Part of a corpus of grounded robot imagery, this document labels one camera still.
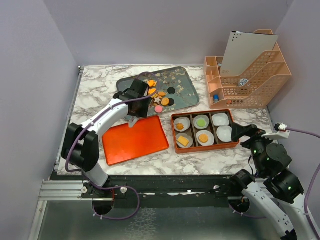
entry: orange cutting board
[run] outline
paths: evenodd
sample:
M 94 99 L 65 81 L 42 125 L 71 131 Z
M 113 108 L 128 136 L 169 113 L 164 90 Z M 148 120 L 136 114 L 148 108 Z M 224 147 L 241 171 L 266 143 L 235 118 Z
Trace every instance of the orange cutting board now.
M 160 118 L 141 119 L 133 127 L 128 123 L 111 127 L 103 136 L 106 163 L 114 165 L 169 148 Z

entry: empty bowl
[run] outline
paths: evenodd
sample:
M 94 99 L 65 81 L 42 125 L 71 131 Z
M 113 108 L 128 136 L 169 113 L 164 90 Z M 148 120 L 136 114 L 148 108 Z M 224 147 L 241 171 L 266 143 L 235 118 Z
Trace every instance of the empty bowl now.
M 206 115 L 199 115 L 193 119 L 193 124 L 196 129 L 206 129 L 209 123 L 210 119 Z
M 220 126 L 216 130 L 216 134 L 218 135 L 218 138 L 224 143 L 231 142 L 231 132 L 232 132 L 232 128 L 230 126 Z
M 199 136 L 200 136 L 201 134 L 205 134 L 205 135 L 208 136 L 208 141 L 207 141 L 207 142 L 201 142 L 201 141 L 199 140 Z M 215 137 L 214 137 L 214 135 L 212 134 L 212 132 L 210 132 L 210 131 L 201 130 L 201 131 L 198 131 L 195 136 L 196 136 L 196 139 L 197 139 L 198 143 L 199 143 L 201 146 L 204 146 L 204 147 L 205 147 L 205 146 L 211 146 L 211 145 L 213 145 L 213 144 L 215 143 Z
M 180 148 L 182 148 L 182 149 L 187 149 L 187 148 L 190 148 L 190 147 L 192 146 L 192 144 L 194 144 L 194 141 L 193 141 L 192 137 L 189 136 L 188 134 L 185 134 L 185 133 L 178 133 L 178 134 L 175 136 L 175 139 L 178 140 L 178 138 L 179 138 L 180 136 L 182 136 L 182 137 L 184 137 L 184 138 L 186 138 L 186 139 L 189 140 L 189 143 L 188 143 L 187 146 L 183 146 L 180 142 L 177 141 L 176 144 L 177 144 Z
M 177 129 L 177 124 L 182 124 L 183 129 L 181 130 Z M 187 117 L 179 117 L 173 122 L 174 129 L 180 133 L 188 130 L 190 128 L 190 124 L 191 124 L 190 119 Z
M 225 126 L 229 125 L 229 117 L 225 113 L 217 113 L 212 116 L 213 125 L 215 126 Z

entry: gray wall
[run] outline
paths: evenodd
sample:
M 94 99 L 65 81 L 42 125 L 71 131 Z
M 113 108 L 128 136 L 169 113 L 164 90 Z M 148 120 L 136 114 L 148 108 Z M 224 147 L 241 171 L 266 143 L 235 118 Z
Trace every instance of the gray wall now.
M 28 239 L 62 137 L 77 63 L 41 0 L 0 7 L 0 236 Z
M 276 30 L 293 0 L 44 0 L 81 65 L 202 64 L 230 31 Z
M 320 1 L 295 0 L 276 31 L 292 78 L 269 105 L 272 119 L 292 128 L 320 134 Z M 291 170 L 299 177 L 305 190 L 320 163 L 320 140 L 292 132 L 282 141 L 292 156 Z M 309 207 L 320 224 L 320 176 L 315 181 Z

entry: pink circle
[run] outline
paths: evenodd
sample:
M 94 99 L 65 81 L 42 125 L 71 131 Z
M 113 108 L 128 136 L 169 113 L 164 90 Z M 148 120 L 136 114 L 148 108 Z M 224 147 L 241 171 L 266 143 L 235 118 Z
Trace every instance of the pink circle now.
M 155 106 L 155 108 L 154 108 L 154 111 L 156 112 L 156 113 L 162 113 L 162 111 L 164 110 L 164 108 L 162 107 L 162 106 L 160 106 L 160 105 L 158 105 L 158 106 Z

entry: white marble surface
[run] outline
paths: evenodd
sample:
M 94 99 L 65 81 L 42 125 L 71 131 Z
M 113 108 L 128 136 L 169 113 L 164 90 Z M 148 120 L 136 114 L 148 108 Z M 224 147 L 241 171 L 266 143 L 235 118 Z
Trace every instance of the white marble surface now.
M 116 82 L 122 78 L 176 67 L 173 65 L 126 65 L 87 66 L 77 94 L 71 122 L 81 124 L 97 114 L 109 103 L 117 92 Z M 167 150 L 108 166 L 102 146 L 99 164 L 110 175 L 219 175 L 235 174 L 240 169 L 250 170 L 250 151 L 238 144 L 236 148 L 176 154 L 173 144 L 170 119 L 172 114 L 210 110 L 206 94 L 205 78 L 201 66 L 184 66 L 200 97 L 198 105 L 160 115 L 165 135 L 169 142 Z M 265 109 L 231 109 L 233 119 L 241 125 L 256 124 L 271 132 L 271 124 Z M 125 123 L 122 119 L 116 125 Z M 65 160 L 61 159 L 58 175 L 78 175 L 65 170 Z

